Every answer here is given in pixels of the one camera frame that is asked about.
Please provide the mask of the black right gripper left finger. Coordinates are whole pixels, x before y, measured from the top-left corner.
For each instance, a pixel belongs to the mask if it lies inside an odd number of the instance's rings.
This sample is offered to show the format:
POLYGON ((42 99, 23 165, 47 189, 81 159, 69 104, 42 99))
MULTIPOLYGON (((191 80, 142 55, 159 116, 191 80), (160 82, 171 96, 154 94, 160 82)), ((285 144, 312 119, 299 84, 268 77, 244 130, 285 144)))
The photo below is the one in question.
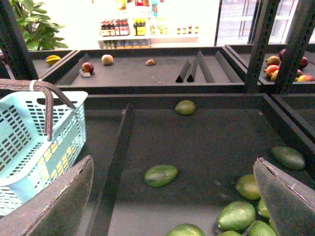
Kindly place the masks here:
POLYGON ((88 202, 94 161, 88 155, 48 187, 1 218, 2 236, 73 236, 88 202))

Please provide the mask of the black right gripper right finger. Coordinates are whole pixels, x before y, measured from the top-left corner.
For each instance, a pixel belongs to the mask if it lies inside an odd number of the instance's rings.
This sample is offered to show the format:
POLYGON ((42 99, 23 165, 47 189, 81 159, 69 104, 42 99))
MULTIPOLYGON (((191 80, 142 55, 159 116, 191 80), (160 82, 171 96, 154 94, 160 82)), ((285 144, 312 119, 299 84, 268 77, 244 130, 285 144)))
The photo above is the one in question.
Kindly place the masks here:
POLYGON ((315 191, 258 158, 253 166, 258 189, 279 236, 315 234, 315 191))

